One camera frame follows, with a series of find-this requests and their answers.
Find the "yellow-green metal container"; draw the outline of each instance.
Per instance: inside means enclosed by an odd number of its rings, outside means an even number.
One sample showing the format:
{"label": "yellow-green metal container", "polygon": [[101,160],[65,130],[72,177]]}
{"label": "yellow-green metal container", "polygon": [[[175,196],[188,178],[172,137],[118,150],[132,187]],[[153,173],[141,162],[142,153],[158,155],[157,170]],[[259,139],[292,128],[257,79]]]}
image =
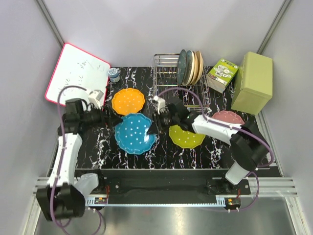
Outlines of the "yellow-green metal container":
{"label": "yellow-green metal container", "polygon": [[273,60],[248,52],[235,80],[231,109],[257,115],[273,96]]}

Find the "black marble table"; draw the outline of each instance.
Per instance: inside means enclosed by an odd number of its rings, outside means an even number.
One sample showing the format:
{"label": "black marble table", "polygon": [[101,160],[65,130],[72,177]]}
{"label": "black marble table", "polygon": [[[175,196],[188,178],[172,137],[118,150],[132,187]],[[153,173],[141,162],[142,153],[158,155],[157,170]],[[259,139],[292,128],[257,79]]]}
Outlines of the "black marble table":
{"label": "black marble table", "polygon": [[[152,67],[120,68],[121,80],[109,84],[106,103],[111,105],[115,93],[124,88],[135,88],[145,95],[145,105],[141,111],[151,118],[155,108]],[[210,107],[205,110],[210,117],[221,110],[231,110],[233,83],[223,94],[209,89],[205,91],[210,98]],[[244,121],[255,117],[237,112]],[[127,154],[120,149],[115,141],[114,132],[107,128],[93,128],[83,135],[83,144],[77,160],[77,169],[199,169],[199,168],[229,168],[233,164],[230,146],[223,142],[205,137],[203,143],[195,149],[182,149],[175,145],[168,133],[158,136],[150,151],[141,155]]]}

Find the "blue and white can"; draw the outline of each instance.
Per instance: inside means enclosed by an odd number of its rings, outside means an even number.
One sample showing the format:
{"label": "blue and white can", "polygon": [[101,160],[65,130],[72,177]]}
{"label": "blue and white can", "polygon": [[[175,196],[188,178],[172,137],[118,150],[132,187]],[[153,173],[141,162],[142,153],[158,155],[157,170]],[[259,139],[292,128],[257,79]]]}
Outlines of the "blue and white can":
{"label": "blue and white can", "polygon": [[118,82],[119,81],[119,72],[116,68],[110,68],[108,71],[109,79],[111,82]]}

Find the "dish rack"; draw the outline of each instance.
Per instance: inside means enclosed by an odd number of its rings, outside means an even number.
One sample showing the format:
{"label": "dish rack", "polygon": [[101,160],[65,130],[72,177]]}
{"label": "dish rack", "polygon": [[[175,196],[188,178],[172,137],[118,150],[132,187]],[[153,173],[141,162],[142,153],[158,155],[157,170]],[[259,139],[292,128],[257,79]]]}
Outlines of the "dish rack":
{"label": "dish rack", "polygon": [[[154,72],[153,72],[153,91],[154,95],[158,95],[162,91],[172,88],[178,87],[176,82],[177,76],[177,63],[178,63],[179,53],[162,53],[154,55]],[[207,68],[203,68],[203,73],[198,81],[198,83],[194,86],[186,86],[187,88],[197,96],[199,96],[201,103],[203,104],[203,108],[206,110],[210,106],[211,98],[210,98],[210,90],[206,80],[205,75],[207,74]],[[168,91],[163,95],[165,100],[170,97],[178,96],[183,100],[184,105],[190,111],[201,111],[200,104],[197,99],[195,99],[190,93],[180,90]]]}

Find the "box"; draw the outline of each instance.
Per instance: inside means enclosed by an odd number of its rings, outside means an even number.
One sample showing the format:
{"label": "box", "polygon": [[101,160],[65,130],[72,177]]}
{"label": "box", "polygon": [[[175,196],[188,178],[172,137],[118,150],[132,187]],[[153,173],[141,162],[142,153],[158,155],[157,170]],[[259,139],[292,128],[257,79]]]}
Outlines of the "box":
{"label": "box", "polygon": [[223,93],[232,78],[235,76],[237,70],[237,65],[223,58],[220,59],[206,76],[209,87]]}
{"label": "box", "polygon": [[273,60],[248,52],[235,80],[231,109],[257,115],[273,95]]}

